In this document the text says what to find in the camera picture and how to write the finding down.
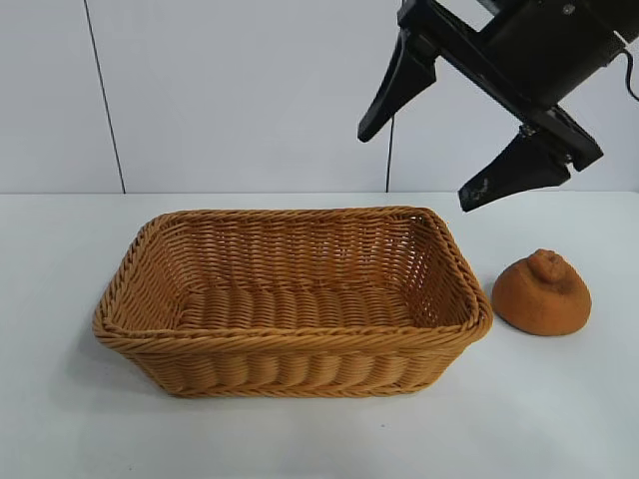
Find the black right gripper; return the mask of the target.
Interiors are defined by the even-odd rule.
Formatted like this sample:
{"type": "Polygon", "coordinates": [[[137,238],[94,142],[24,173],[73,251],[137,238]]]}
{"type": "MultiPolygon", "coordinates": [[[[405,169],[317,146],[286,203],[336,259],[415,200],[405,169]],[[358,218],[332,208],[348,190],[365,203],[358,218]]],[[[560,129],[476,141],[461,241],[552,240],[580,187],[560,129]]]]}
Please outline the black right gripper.
{"type": "Polygon", "coordinates": [[[475,31],[437,1],[406,1],[381,84],[359,121],[370,141],[406,104],[436,82],[442,57],[523,124],[519,133],[458,191],[471,212],[519,193],[557,187],[603,153],[559,106],[629,41],[626,1],[502,1],[475,31]]]}

